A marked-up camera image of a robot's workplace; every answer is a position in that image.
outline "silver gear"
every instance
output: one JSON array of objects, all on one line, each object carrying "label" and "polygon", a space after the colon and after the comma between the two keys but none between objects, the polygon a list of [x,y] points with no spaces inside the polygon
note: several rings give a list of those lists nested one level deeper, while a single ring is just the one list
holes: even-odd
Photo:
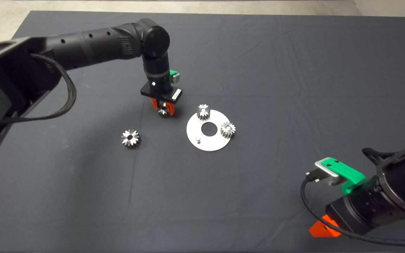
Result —
[{"label": "silver gear", "polygon": [[127,146],[129,149],[133,149],[140,144],[141,138],[137,131],[129,129],[124,131],[121,136],[122,144]]},{"label": "silver gear", "polygon": [[160,117],[162,118],[168,118],[170,113],[168,112],[167,104],[165,103],[159,103],[159,110],[157,113],[159,114]]},{"label": "silver gear", "polygon": [[206,104],[200,104],[196,109],[196,115],[200,120],[206,120],[210,117],[210,107]]},{"label": "silver gear", "polygon": [[224,138],[231,138],[235,133],[235,125],[233,125],[231,122],[225,122],[221,126],[220,132]]}]

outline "center hole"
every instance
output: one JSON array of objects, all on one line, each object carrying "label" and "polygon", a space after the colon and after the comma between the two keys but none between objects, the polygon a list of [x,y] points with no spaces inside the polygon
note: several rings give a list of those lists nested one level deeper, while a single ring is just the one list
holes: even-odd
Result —
[{"label": "center hole", "polygon": [[204,125],[201,127],[201,131],[202,131],[202,133],[203,133],[204,135],[206,135],[206,136],[214,136],[214,135],[217,133],[218,128],[217,128],[217,126],[216,126],[214,123],[212,123],[212,122],[206,122],[206,123],[204,123]]}]

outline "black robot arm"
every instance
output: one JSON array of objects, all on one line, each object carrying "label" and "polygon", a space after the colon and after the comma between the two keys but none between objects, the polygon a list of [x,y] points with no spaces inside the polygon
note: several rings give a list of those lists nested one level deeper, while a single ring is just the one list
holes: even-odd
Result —
[{"label": "black robot arm", "polygon": [[[140,90],[152,98],[154,107],[169,108],[182,95],[171,85],[167,50],[170,36],[151,19],[86,32],[51,37],[26,37],[0,43],[0,143],[10,123],[22,122],[62,77],[69,86],[69,100],[76,96],[65,70],[90,66],[114,59],[142,57],[148,81]],[[74,101],[56,112],[71,108]],[[51,115],[29,120],[52,118]]]}]

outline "connector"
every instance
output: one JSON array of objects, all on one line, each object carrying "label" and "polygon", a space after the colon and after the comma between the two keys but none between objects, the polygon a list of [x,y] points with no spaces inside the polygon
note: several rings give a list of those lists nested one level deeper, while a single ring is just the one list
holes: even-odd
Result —
[{"label": "connector", "polygon": [[306,173],[306,177],[309,179],[309,182],[320,182],[321,180],[328,178],[329,174],[320,168],[315,168],[314,170]]}]

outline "concrete floor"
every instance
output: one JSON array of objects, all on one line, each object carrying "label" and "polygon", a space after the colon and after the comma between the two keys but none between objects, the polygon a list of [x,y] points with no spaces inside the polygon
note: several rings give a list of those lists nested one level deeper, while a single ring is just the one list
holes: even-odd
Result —
[{"label": "concrete floor", "polygon": [[399,0],[277,1],[13,1],[0,0],[0,41],[10,39],[31,10],[164,13],[405,16]]}]

